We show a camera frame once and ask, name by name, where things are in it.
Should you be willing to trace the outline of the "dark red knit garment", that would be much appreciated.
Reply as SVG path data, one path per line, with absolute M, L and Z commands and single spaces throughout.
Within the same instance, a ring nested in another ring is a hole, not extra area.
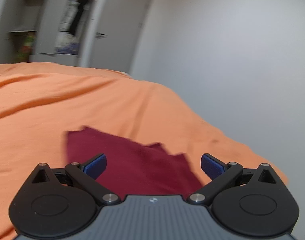
M 160 143 L 141 145 L 85 127 L 67 133 L 66 152 L 70 163 L 105 154 L 107 167 L 97 182 L 120 198 L 128 194 L 187 197 L 202 187 L 186 156 L 170 155 Z

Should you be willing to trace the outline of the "hanging clothes in wardrobe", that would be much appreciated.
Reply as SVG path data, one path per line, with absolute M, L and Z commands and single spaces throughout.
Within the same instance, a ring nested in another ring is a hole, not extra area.
M 68 1 L 58 29 L 56 54 L 78 55 L 89 8 L 89 0 Z

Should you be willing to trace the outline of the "orange bed sheet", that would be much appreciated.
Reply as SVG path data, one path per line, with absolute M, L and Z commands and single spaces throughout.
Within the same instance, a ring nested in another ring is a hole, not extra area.
M 8 208 L 29 173 L 41 162 L 63 167 L 64 134 L 83 126 L 184 153 L 204 184 L 209 182 L 200 168 L 204 153 L 247 168 L 264 162 L 163 85 L 112 70 L 0 64 L 0 239 L 15 236 Z

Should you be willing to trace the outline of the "colourful bag in wardrobe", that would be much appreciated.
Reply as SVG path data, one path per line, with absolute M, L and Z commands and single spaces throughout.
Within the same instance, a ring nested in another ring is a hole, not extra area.
M 33 50 L 33 44 L 35 40 L 35 34 L 33 32 L 29 32 L 24 39 L 23 44 L 20 46 L 17 53 L 17 62 L 28 62 L 29 56 Z

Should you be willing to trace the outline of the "grey room door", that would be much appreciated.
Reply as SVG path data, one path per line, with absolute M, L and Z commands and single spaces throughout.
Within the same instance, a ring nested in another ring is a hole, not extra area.
M 89 66 L 128 73 L 151 0 L 106 0 L 100 13 Z

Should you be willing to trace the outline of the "grey open wardrobe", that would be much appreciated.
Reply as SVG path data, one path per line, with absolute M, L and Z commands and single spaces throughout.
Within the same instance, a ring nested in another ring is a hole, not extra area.
M 18 63 L 17 53 L 29 32 L 35 34 L 28 62 L 80 66 L 95 0 L 81 38 L 78 55 L 56 54 L 58 29 L 69 0 L 0 0 L 0 64 Z

